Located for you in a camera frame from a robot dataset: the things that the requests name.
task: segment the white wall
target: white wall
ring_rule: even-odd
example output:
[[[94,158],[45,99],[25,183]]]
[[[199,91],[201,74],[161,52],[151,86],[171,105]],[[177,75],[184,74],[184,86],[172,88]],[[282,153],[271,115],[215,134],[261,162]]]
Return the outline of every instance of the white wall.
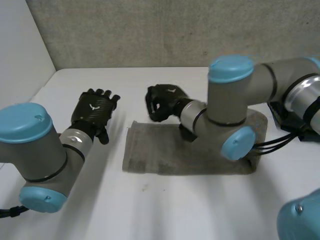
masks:
[[[0,0],[0,109],[29,101],[55,72],[25,0]]]

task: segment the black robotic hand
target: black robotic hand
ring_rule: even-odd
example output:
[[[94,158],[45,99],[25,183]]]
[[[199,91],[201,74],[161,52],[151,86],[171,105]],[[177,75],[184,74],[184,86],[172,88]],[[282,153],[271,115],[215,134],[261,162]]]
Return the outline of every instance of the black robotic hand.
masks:
[[[112,112],[117,108],[119,95],[110,99],[111,91],[102,89],[89,89],[83,92],[79,98],[72,117],[71,128],[86,132],[92,139],[98,137],[102,144],[109,142],[106,125],[111,119]]]
[[[170,115],[180,117],[182,109],[191,101],[180,87],[171,84],[150,86],[145,96],[149,117],[154,122],[162,122]]]

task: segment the logo on robotic hand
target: logo on robotic hand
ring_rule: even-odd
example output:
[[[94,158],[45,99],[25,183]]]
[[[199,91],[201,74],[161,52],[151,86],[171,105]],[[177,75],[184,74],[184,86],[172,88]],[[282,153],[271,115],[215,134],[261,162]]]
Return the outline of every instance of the logo on robotic hand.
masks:
[[[173,94],[176,92],[176,90],[177,90],[177,89],[173,89],[173,90],[167,89],[168,92],[173,93]]]
[[[94,111],[94,110],[96,110],[96,109],[99,109],[99,108],[100,108],[99,106],[94,107],[94,106],[92,106],[91,104],[89,104],[89,106],[90,106],[90,108],[92,109],[92,111]]]

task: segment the white surface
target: white surface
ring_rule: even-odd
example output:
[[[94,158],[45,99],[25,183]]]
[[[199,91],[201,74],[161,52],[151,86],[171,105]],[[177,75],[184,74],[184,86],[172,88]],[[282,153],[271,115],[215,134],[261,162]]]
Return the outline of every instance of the white surface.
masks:
[[[0,0],[0,109],[27,102],[55,67],[25,0]]]
[[[57,131],[83,91],[110,89],[121,100],[108,123],[110,144],[93,146],[63,209],[28,211],[0,219],[4,240],[277,240],[276,219],[287,201],[320,186],[319,145],[294,140],[262,158],[246,176],[158,176],[122,172],[127,127],[150,122],[144,97],[148,86],[171,83],[191,98],[206,100],[207,68],[65,69],[34,97]],[[284,135],[265,104],[253,106],[269,120],[267,140]],[[166,123],[177,123],[171,117]],[[1,208],[18,205],[24,181],[6,164],[0,170]]]

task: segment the concrete wall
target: concrete wall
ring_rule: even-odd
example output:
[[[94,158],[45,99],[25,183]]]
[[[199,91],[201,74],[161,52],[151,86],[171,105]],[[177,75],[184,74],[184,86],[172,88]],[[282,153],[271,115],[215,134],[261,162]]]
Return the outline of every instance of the concrete wall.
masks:
[[[320,0],[27,0],[57,69],[320,54]]]
[[[28,102],[55,72],[25,0],[0,0],[0,109]]]

